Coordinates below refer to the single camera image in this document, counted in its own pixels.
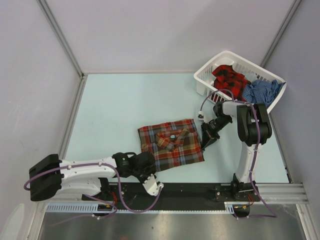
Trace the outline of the brown red plaid shirt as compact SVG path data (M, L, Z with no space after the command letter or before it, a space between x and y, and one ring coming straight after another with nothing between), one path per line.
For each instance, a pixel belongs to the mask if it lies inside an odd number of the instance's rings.
M157 172L205 160L192 118L143 126L137 131L141 151L153 154Z

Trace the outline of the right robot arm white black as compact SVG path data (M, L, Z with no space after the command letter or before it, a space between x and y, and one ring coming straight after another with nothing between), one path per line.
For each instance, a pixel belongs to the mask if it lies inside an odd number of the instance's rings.
M201 149L220 139L219 131L236 121L237 135L242 143L240 160L230 185L214 186L217 202L258 201L256 187L256 162L262 146L272 136L267 108L263 103L251 104L241 101L220 101L213 107L215 119L201 124Z

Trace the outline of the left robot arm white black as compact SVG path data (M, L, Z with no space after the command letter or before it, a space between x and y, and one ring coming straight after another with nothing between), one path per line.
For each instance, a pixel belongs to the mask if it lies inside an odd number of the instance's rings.
M29 169L29 180L23 188L30 192L33 202L61 195L89 195L105 200L111 193L109 179L128 177L135 177L150 196L157 196L164 188L156 180L156 161L150 152L118 152L79 162L50 154Z

